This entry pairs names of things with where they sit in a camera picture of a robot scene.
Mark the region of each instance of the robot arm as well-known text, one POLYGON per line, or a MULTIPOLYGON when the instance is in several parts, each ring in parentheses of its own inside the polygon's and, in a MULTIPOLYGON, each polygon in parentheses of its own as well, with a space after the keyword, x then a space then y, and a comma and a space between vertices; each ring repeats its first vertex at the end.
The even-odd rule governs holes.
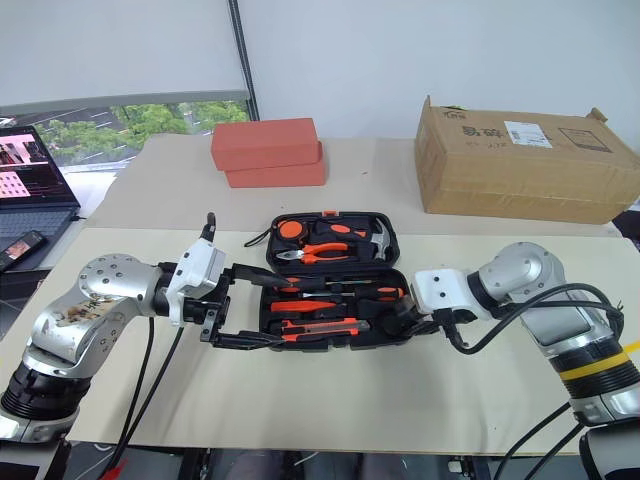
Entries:
POLYGON ((66 435, 91 378, 127 324, 137 316, 168 316, 178 326, 203 325, 201 340, 216 347, 252 349, 281 343, 257 332, 219 332, 236 278, 267 286, 289 282, 244 265, 223 269, 213 245, 215 217, 176 264, 146 265, 126 254, 89 262, 75 285, 38 316, 22 362, 0 399, 0 440, 46 443, 66 435))
MULTIPOLYGON (((417 312, 412 313, 414 319, 431 316, 423 330, 442 327, 457 350, 470 354, 488 342, 467 348, 457 323, 520 312, 523 326, 568 390, 575 418, 598 427, 580 440, 589 478, 635 478, 640 472, 640 373, 618 342, 622 316, 608 308, 606 322, 599 310, 587 306, 582 291, 588 289, 608 305, 599 290, 582 284, 568 287, 557 257, 539 245, 520 242, 469 275, 452 269, 416 273, 411 288, 417 312), (544 302, 533 306, 538 298, 544 302)), ((506 326, 504 321, 496 332, 506 326)))
MULTIPOLYGON (((451 269, 418 272, 412 289, 421 313, 442 318, 462 312, 468 321, 468 312, 471 318, 492 318, 512 303, 522 304, 565 284, 557 257, 539 245, 520 242, 469 275, 451 269)), ((608 303, 604 295, 600 300, 608 303)), ((540 305, 520 317, 569 391, 577 419, 596 426, 640 418, 640 373, 609 323, 594 308, 567 307, 569 302, 588 301, 580 290, 559 291, 546 301, 558 306, 540 305)), ((455 320, 447 327, 455 342, 455 320)), ((455 345, 464 352, 459 343, 455 345)))

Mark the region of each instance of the smartphone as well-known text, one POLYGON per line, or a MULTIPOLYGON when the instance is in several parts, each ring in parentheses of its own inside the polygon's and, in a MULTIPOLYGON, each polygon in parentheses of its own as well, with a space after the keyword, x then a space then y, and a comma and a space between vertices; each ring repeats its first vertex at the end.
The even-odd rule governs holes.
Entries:
POLYGON ((25 233, 0 253, 0 273, 40 248, 46 241, 47 239, 36 230, 25 233))

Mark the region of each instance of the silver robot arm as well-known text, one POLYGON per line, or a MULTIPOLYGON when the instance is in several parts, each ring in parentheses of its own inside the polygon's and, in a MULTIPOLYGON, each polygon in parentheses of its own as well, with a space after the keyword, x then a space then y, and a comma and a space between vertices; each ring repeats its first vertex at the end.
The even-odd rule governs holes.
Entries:
POLYGON ((488 342, 467 348, 456 323, 502 318, 509 308, 519 311, 518 305, 547 296, 546 305, 524 309, 519 316, 564 383, 578 422, 599 427, 580 442, 589 478, 605 478, 616 470, 635 475, 640 472, 634 453, 640 451, 640 373, 618 342, 621 315, 610 308, 607 322, 596 308, 572 306, 589 302, 582 291, 587 287, 601 302, 608 300, 589 285, 576 284, 566 291, 563 286, 569 287, 560 260, 539 245, 519 242, 471 274, 453 269, 417 272, 411 288, 418 313, 435 320, 454 347, 467 354, 488 342))
POLYGON ((130 255, 103 255, 85 265, 74 286, 35 321, 0 400, 0 440, 43 443, 64 436, 124 328, 137 316, 156 315, 158 297, 168 304, 172 323, 183 323, 185 297, 211 292, 222 273, 225 254, 211 241, 213 229, 207 230, 210 235, 203 233, 184 253, 167 286, 161 286, 162 268, 130 255))

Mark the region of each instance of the laptop screen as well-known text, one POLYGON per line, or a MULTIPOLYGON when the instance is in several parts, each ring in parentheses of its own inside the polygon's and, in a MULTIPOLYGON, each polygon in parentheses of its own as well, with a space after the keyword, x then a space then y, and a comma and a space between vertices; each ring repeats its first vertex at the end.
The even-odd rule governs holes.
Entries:
POLYGON ((33 127, 0 129, 0 206, 77 203, 33 127))

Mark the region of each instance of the laptop keyboard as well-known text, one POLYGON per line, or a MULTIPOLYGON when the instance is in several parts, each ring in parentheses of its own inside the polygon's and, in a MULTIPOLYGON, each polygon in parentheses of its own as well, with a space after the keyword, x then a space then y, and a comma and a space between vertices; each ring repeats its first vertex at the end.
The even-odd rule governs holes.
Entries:
POLYGON ((51 237, 68 215, 68 210, 3 213, 0 215, 0 237, 17 239, 30 230, 51 237))

